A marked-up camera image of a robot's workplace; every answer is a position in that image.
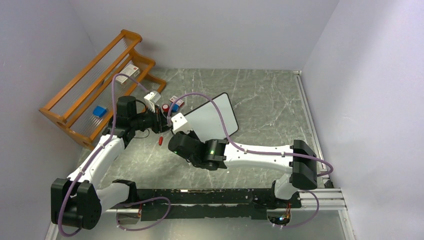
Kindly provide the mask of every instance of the white tablet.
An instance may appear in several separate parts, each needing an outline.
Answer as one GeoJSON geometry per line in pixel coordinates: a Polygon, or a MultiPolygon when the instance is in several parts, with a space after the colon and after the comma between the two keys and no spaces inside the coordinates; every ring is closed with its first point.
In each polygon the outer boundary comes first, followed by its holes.
{"type": "MultiPolygon", "coordinates": [[[[213,101],[218,106],[226,130],[231,136],[239,130],[239,124],[237,123],[230,97],[226,92],[223,92],[214,97],[213,101]]],[[[184,116],[202,142],[210,139],[226,138],[217,110],[210,101],[193,109],[184,116]]]]}

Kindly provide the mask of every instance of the red cylinder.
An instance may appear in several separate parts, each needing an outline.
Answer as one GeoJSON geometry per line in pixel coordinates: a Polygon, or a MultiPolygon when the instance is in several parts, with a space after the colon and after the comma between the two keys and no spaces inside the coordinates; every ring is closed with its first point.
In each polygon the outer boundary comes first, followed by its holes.
{"type": "Polygon", "coordinates": [[[168,104],[163,104],[162,110],[164,113],[168,113],[168,111],[170,110],[170,106],[168,104]]]}

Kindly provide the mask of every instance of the white wall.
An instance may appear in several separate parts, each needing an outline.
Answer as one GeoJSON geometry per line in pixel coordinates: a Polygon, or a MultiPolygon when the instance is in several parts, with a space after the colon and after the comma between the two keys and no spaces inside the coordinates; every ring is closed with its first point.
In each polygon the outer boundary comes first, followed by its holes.
{"type": "Polygon", "coordinates": [[[341,0],[303,69],[357,239],[424,236],[424,1],[341,0]]]}
{"type": "Polygon", "coordinates": [[[81,147],[45,118],[45,105],[94,56],[67,1],[0,1],[0,239],[44,239],[50,185],[81,147]]]}
{"type": "Polygon", "coordinates": [[[121,29],[168,68],[304,67],[338,0],[70,0],[96,50],[121,29]]]}

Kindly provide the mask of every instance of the black base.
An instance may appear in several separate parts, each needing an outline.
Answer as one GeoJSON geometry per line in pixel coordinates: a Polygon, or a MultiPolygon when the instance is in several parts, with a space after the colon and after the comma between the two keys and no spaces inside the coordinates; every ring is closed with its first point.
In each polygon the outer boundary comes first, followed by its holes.
{"type": "MultiPolygon", "coordinates": [[[[57,178],[50,188],[51,222],[58,224],[59,212],[65,200],[66,193],[71,186],[69,179],[57,178]]],[[[102,213],[102,205],[91,183],[77,182],[72,189],[62,218],[62,224],[83,229],[92,229],[96,226],[102,213]]]]}
{"type": "MultiPolygon", "coordinates": [[[[266,220],[267,210],[302,206],[299,193],[290,200],[278,199],[272,188],[236,189],[138,189],[139,199],[167,197],[172,204],[166,219],[203,219],[250,217],[266,220]]],[[[141,221],[160,219],[168,208],[163,200],[145,203],[141,207],[141,221]]]]}

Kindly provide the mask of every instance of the wooden rack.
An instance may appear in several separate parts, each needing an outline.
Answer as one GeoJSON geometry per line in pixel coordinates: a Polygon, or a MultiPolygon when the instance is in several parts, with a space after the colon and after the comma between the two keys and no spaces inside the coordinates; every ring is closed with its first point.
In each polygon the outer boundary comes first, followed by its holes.
{"type": "MultiPolygon", "coordinates": [[[[50,119],[56,126],[58,126],[62,131],[64,131],[68,136],[70,136],[75,142],[81,146],[94,149],[93,141],[94,139],[102,132],[109,122],[109,119],[113,116],[113,112],[110,110],[102,118],[101,122],[98,123],[90,134],[82,135],[74,130],[71,127],[75,122],[83,115],[85,111],[93,104],[95,99],[106,89],[106,87],[112,82],[113,75],[119,73],[130,61],[132,64],[140,68],[140,75],[137,77],[137,81],[141,82],[144,79],[159,84],[159,87],[156,89],[159,93],[163,91],[166,86],[166,81],[163,79],[154,77],[149,74],[150,69],[156,64],[155,61],[146,56],[140,55],[134,47],[142,41],[142,37],[128,30],[123,29],[120,34],[115,37],[115,39],[109,43],[84,69],[78,73],[56,96],[54,96],[44,107],[40,108],[39,111],[44,114],[48,119],[50,119]],[[99,77],[96,79],[89,80],[92,84],[87,88],[83,89],[82,94],[80,94],[77,99],[72,99],[71,101],[66,100],[70,105],[65,107],[66,111],[64,114],[57,114],[52,112],[54,106],[59,103],[66,94],[68,94],[72,88],[74,88],[77,83],[84,77],[86,74],[98,64],[111,49],[117,45],[121,40],[124,41],[126,46],[125,50],[110,64],[103,73],[99,73],[99,77]]],[[[133,83],[123,95],[130,95],[136,88],[136,84],[133,83]]]]}

